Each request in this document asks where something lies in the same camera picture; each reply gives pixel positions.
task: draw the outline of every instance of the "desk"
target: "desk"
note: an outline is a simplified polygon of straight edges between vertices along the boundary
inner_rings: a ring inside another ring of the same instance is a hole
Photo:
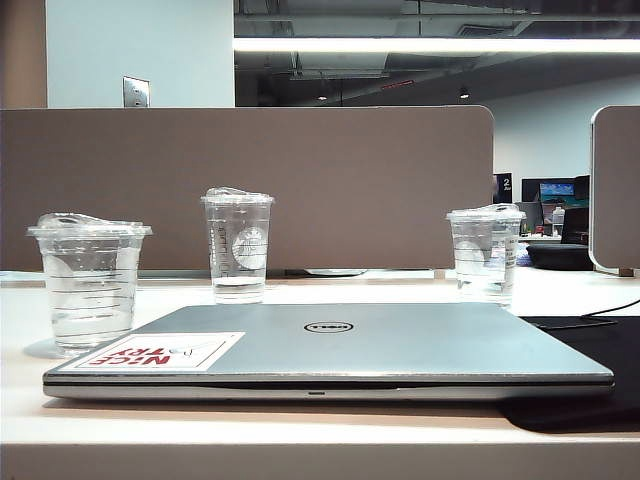
[[[640,432],[547,435],[487,404],[74,402],[45,396],[50,336],[41,280],[2,281],[2,478],[637,479]],[[512,311],[570,315],[628,303],[639,278],[518,268]],[[444,302],[451,272],[273,280],[268,303]],[[204,280],[140,282],[135,326],[212,303]],[[636,305],[623,313],[640,315]]]
[[[562,237],[560,235],[538,235],[538,234],[529,234],[525,236],[518,237],[518,242],[522,243],[560,243]]]

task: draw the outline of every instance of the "cup lid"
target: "cup lid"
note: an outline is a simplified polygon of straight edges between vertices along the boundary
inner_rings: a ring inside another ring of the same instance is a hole
[[[496,203],[480,208],[466,210],[453,210],[447,213],[447,220],[451,222],[477,222],[477,221],[520,221],[525,217],[517,205],[513,203]]]
[[[201,200],[212,204],[273,203],[273,197],[266,193],[245,192],[233,187],[210,188]]]
[[[47,213],[36,226],[27,228],[27,235],[36,237],[129,237],[151,233],[151,227],[142,222],[103,220],[81,213]]]

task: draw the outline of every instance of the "clear plastic cup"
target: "clear plastic cup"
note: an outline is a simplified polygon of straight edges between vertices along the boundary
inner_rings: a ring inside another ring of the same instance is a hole
[[[202,202],[216,303],[261,302],[273,198],[264,193],[216,187],[207,191]]]
[[[458,290],[465,300],[511,304],[520,221],[524,215],[511,203],[447,214]]]
[[[82,353],[131,330],[142,240],[151,228],[76,213],[43,215],[38,240],[56,344]]]

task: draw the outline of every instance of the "red and white sticker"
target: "red and white sticker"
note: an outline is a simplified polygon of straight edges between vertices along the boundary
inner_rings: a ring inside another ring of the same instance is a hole
[[[244,332],[136,333],[70,363],[60,371],[202,372],[243,335]]]

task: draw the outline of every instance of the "exposed ceiling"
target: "exposed ceiling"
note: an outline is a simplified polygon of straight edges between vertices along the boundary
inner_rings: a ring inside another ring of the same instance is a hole
[[[235,36],[633,38],[639,3],[236,0]],[[477,102],[640,73],[633,55],[243,52],[235,63],[239,106],[456,103],[463,85]]]

